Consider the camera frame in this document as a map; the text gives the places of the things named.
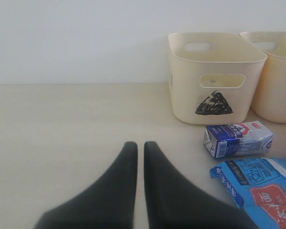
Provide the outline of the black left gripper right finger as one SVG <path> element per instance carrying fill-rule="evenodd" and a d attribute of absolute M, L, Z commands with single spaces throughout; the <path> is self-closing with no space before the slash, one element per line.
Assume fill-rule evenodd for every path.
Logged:
<path fill-rule="evenodd" d="M 144 191 L 151 229 L 257 228 L 243 210 L 190 182 L 154 141 L 144 144 Z"/>

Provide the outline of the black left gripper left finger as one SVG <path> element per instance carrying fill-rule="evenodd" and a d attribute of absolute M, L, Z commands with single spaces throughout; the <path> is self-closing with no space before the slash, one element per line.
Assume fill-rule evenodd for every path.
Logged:
<path fill-rule="evenodd" d="M 82 193 L 45 212 L 37 229 L 132 229 L 138 147 L 125 142 L 103 175 Z"/>

